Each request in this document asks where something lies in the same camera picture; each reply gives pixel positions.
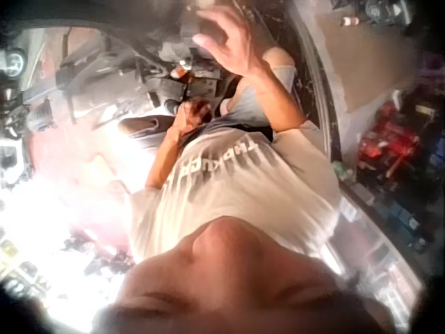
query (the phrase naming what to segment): hand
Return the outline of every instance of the hand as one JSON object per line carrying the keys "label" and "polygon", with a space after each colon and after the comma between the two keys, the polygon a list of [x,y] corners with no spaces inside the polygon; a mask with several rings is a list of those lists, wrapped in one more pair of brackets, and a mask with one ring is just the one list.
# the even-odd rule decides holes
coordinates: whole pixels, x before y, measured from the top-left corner
{"label": "hand", "polygon": [[205,34],[193,36],[193,42],[206,49],[219,64],[243,77],[249,77],[264,66],[255,53],[248,23],[233,8],[214,6],[209,10],[198,11],[197,14],[215,22],[227,35],[225,45],[219,45]]}
{"label": "hand", "polygon": [[173,125],[168,130],[168,136],[179,141],[184,134],[192,132],[202,124],[203,118],[210,112],[210,104],[201,97],[182,102],[178,108]]}

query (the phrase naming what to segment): gray shorts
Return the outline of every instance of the gray shorts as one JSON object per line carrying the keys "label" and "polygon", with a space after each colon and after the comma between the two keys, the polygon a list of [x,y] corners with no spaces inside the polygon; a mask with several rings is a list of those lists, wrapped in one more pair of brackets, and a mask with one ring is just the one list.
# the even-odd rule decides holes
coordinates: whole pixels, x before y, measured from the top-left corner
{"label": "gray shorts", "polygon": [[[276,66],[272,68],[273,74],[281,81],[288,92],[292,91],[296,68],[293,66]],[[233,109],[225,116],[212,120],[209,124],[198,127],[195,131],[187,134],[181,146],[185,146],[198,136],[214,132],[223,127],[243,126],[246,128],[261,128],[269,126],[269,121],[263,108],[257,100],[255,88],[250,84],[240,96],[239,101]]]}

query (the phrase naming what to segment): white t-shirt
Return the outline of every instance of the white t-shirt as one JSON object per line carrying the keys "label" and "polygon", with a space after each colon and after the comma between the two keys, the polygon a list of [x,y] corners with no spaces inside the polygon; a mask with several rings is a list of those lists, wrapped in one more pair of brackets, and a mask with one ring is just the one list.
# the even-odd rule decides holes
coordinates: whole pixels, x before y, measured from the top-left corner
{"label": "white t-shirt", "polygon": [[161,190],[131,196],[129,231],[137,262],[174,248],[221,216],[263,230],[281,245],[313,255],[339,215],[337,177],[306,122],[277,134],[221,129],[188,144]]}

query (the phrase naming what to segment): nose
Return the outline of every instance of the nose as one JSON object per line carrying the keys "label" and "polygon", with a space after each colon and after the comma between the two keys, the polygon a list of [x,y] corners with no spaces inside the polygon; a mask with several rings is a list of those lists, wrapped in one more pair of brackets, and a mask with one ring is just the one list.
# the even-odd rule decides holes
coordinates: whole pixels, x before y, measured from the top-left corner
{"label": "nose", "polygon": [[210,222],[192,245],[208,308],[245,308],[260,303],[263,245],[247,223],[232,217]]}

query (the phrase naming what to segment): knee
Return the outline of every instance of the knee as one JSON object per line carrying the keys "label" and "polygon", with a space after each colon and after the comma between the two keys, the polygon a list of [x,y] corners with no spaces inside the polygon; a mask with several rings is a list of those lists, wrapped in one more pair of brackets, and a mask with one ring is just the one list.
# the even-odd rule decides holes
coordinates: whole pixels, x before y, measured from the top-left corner
{"label": "knee", "polygon": [[271,67],[295,66],[295,61],[292,56],[281,47],[272,47],[264,52],[263,60],[269,63]]}

